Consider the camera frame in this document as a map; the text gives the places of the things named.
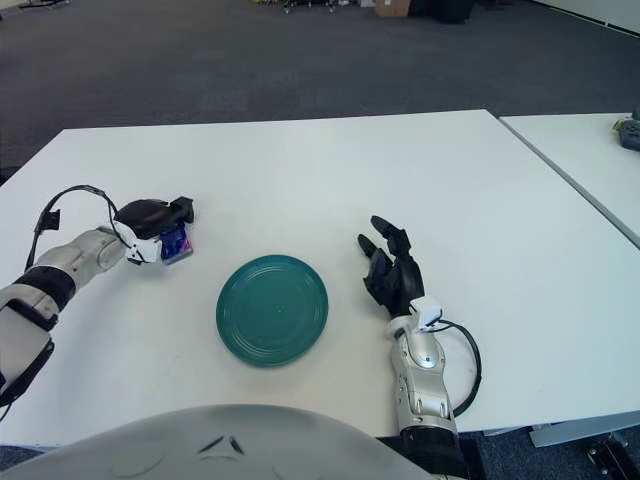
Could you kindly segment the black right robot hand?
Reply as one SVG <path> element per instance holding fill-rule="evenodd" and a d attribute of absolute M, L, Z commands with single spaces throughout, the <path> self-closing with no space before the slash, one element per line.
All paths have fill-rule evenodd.
<path fill-rule="evenodd" d="M 369 260 L 369 270 L 363 278 L 365 288 L 391 318 L 407 316 L 411 301 L 425 294 L 419 265 L 410 253 L 410 240 L 404 229 L 380 216 L 373 215 L 370 223 L 387 241 L 388 253 L 365 235 L 358 235 L 358 245 Z"/>

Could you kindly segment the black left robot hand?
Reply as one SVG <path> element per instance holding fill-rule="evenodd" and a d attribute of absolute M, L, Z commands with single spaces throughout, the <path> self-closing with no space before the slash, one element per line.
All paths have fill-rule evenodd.
<path fill-rule="evenodd" d="M 180 196 L 167 202 L 159 199 L 140 199 L 122 207 L 115 220 L 127 225 L 137 238 L 148 240 L 194 221 L 193 200 Z"/>

